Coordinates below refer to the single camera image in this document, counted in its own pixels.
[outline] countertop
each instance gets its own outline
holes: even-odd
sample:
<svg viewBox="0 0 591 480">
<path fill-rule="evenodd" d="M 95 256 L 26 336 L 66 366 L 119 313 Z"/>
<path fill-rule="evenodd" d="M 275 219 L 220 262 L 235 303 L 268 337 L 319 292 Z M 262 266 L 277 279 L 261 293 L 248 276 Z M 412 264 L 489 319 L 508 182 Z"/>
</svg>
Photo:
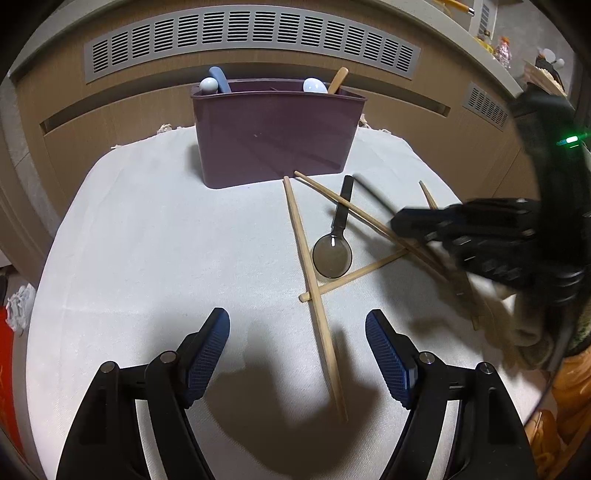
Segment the countertop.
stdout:
<svg viewBox="0 0 591 480">
<path fill-rule="evenodd" d="M 9 76 L 34 57 L 44 46 L 68 30 L 95 17 L 107 9 L 130 0 L 73 0 L 47 18 L 28 40 L 12 65 Z M 497 62 L 458 23 L 423 0 L 363 0 L 408 18 L 447 41 L 488 71 L 512 96 L 522 89 L 503 66 Z"/>
</svg>

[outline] blue utensil handle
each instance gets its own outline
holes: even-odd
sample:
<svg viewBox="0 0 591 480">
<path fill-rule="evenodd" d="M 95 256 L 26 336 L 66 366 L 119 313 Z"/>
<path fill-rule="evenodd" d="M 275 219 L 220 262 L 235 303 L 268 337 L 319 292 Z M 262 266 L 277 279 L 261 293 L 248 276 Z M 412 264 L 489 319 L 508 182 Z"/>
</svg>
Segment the blue utensil handle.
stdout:
<svg viewBox="0 0 591 480">
<path fill-rule="evenodd" d="M 232 93 L 228 79 L 220 67 L 211 67 L 209 69 L 209 75 L 217 80 L 217 88 L 220 93 Z"/>
</svg>

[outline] purple plastic bin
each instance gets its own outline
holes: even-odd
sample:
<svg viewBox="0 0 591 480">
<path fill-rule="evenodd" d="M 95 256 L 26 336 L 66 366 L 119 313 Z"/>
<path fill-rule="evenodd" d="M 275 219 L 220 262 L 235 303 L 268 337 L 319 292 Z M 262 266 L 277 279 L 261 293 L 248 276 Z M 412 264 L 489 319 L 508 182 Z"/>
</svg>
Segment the purple plastic bin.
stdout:
<svg viewBox="0 0 591 480">
<path fill-rule="evenodd" d="M 345 167 L 366 98 L 302 91 L 303 80 L 230 80 L 232 93 L 191 93 L 203 181 L 212 189 Z"/>
</svg>

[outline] red object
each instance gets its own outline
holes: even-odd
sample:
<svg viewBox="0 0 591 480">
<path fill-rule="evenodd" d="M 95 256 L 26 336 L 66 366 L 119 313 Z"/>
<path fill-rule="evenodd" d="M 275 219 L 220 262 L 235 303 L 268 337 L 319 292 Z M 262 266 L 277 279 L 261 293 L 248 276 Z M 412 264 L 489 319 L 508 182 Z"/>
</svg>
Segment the red object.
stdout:
<svg viewBox="0 0 591 480">
<path fill-rule="evenodd" d="M 211 189 L 340 173 L 366 98 L 303 92 L 303 80 L 230 80 L 232 93 L 192 89 L 203 182 Z"/>
<path fill-rule="evenodd" d="M 21 437 L 18 434 L 17 415 L 12 397 L 12 342 L 14 332 L 6 323 L 6 308 L 0 309 L 0 423 L 21 455 Z"/>
</svg>

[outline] textured blue pad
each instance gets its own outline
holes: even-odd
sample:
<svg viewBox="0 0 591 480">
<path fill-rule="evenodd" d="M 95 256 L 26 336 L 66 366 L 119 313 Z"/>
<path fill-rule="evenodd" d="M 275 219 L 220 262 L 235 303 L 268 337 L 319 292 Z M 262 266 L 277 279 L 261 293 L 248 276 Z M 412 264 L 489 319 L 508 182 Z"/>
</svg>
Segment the textured blue pad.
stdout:
<svg viewBox="0 0 591 480">
<path fill-rule="evenodd" d="M 394 400 L 410 408 L 412 385 L 405 368 L 373 312 L 365 317 L 365 336 Z"/>
<path fill-rule="evenodd" d="M 187 391 L 184 396 L 189 403 L 199 400 L 205 394 L 207 384 L 220 359 L 223 348 L 230 335 L 230 316 L 220 309 L 220 313 L 195 356 L 187 374 Z"/>
</svg>

